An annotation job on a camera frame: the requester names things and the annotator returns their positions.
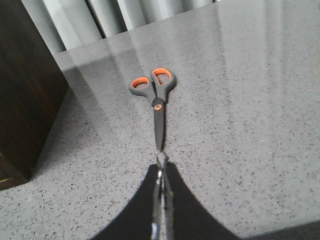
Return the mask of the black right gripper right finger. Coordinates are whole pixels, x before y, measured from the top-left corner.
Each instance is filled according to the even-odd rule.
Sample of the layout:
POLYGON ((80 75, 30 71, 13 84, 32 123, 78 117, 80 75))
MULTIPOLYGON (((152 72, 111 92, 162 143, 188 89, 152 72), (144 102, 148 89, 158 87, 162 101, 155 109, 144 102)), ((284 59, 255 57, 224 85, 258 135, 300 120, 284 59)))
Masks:
POLYGON ((238 240, 218 222, 185 184, 177 166, 161 152, 166 237, 168 240, 238 240))

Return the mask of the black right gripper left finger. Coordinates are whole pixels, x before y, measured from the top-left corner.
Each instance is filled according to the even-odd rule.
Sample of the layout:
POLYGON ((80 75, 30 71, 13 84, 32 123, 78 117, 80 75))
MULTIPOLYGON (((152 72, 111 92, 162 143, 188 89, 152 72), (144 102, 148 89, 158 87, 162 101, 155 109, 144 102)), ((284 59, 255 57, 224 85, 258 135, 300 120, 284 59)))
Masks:
POLYGON ((135 195, 94 240, 158 240, 161 232, 162 165, 151 164, 135 195))

